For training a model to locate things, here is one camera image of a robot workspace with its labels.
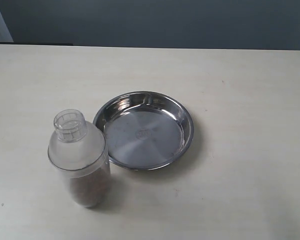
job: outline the white table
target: white table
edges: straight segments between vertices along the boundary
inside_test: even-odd
[[[111,165],[99,208],[47,158],[53,118],[160,92],[194,120],[160,170]],[[300,240],[300,51],[0,45],[0,240]]]

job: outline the stainless steel plate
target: stainless steel plate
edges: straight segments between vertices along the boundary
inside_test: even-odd
[[[115,97],[93,123],[105,135],[110,161],[132,170],[169,165],[186,152],[194,135],[191,116],[179,102],[149,91]]]

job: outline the plastic bottle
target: plastic bottle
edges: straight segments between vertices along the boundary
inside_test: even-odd
[[[50,162],[79,205],[91,208],[105,197],[111,183],[108,148],[103,133],[75,109],[58,113],[48,147]]]

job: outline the gray wall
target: gray wall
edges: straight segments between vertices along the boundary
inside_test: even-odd
[[[300,50],[300,0],[0,0],[15,42]]]

